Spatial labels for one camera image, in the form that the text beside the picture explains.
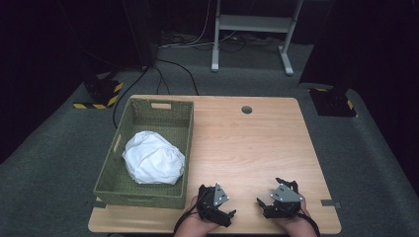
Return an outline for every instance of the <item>metal bracket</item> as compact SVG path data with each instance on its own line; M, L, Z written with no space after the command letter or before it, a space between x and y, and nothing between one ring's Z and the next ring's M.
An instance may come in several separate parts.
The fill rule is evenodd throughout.
M215 184L215 192L213 195L213 205L220 206L226 201L228 201L230 197L225 193L219 183Z
M294 202L304 200L304 197L297 194L295 191L284 184L280 184L274 193L271 194L271 197L280 202Z

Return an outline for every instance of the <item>dark background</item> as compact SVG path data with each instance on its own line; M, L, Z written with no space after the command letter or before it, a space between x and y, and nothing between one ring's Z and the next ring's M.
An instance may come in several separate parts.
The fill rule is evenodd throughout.
M225 13L249 12L252 1L223 1ZM116 70L80 50L117 65L135 67L138 57L119 0L0 2L1 134L3 161L83 82L80 58L95 73ZM154 13L164 32L198 36L207 3L166 0ZM208 30L213 36L214 3ZM293 42L313 44L301 82L334 85L348 61L357 61L356 90L418 193L418 11L410 0L305 1ZM290 15L292 1L256 1L250 14ZM328 12L330 17L324 25ZM256 34L265 38L270 34Z

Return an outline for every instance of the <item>gray carpet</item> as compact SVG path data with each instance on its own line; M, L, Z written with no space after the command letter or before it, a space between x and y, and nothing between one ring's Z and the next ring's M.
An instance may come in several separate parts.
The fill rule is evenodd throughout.
M236 45L225 45L234 49ZM211 53L193 48L160 49L158 57L187 67L200 95L293 97L299 102L316 154L337 209L337 236L417 236L419 200L379 133L363 100L348 92L358 116L325 118L316 114L307 88L297 85L312 46L292 44L294 77L285 75L274 46L220 53L220 69L210 72ZM157 62L173 95L195 95L189 74ZM120 72L123 92L139 72ZM159 74L150 69L122 98L156 94ZM164 84L160 94L167 94ZM83 86L0 165L0 236L106 236L87 224L93 188L115 134L113 110L75 110L86 100Z

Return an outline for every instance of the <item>hole in table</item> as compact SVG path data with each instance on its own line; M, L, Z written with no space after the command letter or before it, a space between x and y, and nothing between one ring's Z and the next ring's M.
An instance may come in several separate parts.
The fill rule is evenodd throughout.
M243 114L250 115L252 114L253 110L249 106L244 106L241 108L241 112L243 112Z

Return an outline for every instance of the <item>green plastic basket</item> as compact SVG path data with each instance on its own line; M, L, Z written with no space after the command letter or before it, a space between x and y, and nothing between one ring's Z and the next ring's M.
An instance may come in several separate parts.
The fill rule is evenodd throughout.
M193 127L193 102L130 98L94 194L106 204L183 209ZM144 130L159 133L185 155L185 172L175 185L139 185L128 174L122 154L127 142Z

